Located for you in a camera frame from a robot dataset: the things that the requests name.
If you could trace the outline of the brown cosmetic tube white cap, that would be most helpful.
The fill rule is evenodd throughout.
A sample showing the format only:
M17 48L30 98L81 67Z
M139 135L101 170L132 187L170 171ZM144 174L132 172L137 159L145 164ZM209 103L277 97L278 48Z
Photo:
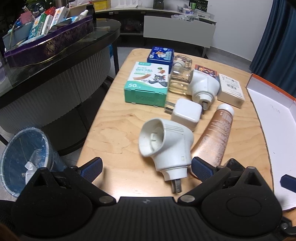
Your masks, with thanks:
M222 162L230 136L234 109L229 104L217 107L201 137L191 150L191 157L199 157L212 166Z

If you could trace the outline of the blue curtain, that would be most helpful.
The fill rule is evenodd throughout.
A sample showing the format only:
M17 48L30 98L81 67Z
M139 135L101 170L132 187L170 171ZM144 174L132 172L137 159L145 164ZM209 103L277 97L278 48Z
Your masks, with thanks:
M295 96L295 1L273 1L250 70Z

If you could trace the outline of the purple tray of boxes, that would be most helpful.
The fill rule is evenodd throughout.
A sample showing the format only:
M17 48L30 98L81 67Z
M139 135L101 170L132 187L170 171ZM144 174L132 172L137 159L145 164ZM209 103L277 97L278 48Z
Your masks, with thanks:
M4 58L11 68L25 67L45 62L80 41L93 31L93 17L60 27L58 30L5 52Z

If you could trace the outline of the black round side table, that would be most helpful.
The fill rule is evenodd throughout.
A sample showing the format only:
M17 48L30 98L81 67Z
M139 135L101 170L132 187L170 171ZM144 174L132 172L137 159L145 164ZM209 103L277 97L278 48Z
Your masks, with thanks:
M112 19L87 18L80 26L84 37L63 47L43 63L21 68L5 66L1 84L1 128L15 134L40 128L61 156L81 148L108 92L110 56L121 24Z

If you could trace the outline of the white plug-in vaporizer with bottle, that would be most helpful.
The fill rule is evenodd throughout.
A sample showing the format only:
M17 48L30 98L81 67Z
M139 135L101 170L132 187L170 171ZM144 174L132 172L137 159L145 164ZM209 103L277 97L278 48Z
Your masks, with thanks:
M220 89L219 81L196 69L173 66L169 80L169 90L173 93L189 95L193 102L208 110Z

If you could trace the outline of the blue trash bin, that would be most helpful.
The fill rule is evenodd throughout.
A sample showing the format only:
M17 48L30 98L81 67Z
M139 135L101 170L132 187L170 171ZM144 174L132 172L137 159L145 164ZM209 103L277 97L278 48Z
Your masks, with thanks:
M38 128L18 132L1 156L1 182L17 198L37 169L63 171L67 166L52 147L47 135Z

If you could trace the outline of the white cube usb charger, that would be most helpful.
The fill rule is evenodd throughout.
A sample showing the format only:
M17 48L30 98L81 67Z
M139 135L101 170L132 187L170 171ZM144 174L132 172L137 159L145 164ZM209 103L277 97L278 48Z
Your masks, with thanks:
M191 100L179 98L175 103L166 101L165 112L171 115L171 121L184 125L193 132L200 120L202 106Z

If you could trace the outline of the teal band-aid box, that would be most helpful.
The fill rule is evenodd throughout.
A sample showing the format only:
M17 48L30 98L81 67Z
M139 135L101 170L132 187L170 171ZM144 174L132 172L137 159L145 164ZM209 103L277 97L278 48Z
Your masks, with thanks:
M169 66L136 62L125 83L125 102L164 107L168 80Z

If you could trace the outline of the blue tissue pack box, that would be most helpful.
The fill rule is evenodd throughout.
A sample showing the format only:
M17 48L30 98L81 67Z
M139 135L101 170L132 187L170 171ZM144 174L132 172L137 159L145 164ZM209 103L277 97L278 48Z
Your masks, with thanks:
M147 62L168 65L171 70L174 54L174 49L154 46L148 55Z

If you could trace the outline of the clear liquid refill bottle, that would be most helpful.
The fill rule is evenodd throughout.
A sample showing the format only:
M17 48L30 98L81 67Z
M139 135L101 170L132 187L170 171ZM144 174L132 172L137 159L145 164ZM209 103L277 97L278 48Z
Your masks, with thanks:
M187 56L178 54L174 57L173 66L182 67L189 70L192 67L192 59Z

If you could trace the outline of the orange white shallow box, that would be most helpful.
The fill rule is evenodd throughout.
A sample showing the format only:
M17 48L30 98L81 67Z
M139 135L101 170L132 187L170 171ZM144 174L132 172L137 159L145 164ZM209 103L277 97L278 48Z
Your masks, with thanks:
M295 193L283 188L282 176L295 177L295 97L252 74L246 86L265 137L273 189L284 211L295 208Z

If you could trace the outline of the dark playing card box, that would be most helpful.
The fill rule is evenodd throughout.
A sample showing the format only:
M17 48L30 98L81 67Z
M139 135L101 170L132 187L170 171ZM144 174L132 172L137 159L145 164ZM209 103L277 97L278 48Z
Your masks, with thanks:
M203 72L217 80L219 80L219 75L218 75L218 72L216 70L213 70L213 69L210 69L210 68L207 68L205 66L202 66L202 65L195 65L195 69L200 71L200 72Z

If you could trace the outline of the white tv cabinet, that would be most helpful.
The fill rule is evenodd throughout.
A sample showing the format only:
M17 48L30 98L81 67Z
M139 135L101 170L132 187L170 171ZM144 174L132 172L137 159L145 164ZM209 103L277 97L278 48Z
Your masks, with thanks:
M148 7L103 9L95 12L98 19L113 19L121 23L119 46L162 46L176 52L207 58L216 21L198 15L198 20L187 21L177 11Z

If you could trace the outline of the white small carton box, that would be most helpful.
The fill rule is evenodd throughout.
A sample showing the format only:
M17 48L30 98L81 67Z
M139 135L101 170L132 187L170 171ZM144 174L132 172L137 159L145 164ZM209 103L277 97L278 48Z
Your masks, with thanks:
M245 102L239 81L219 73L220 90L217 99L221 102L241 108Z

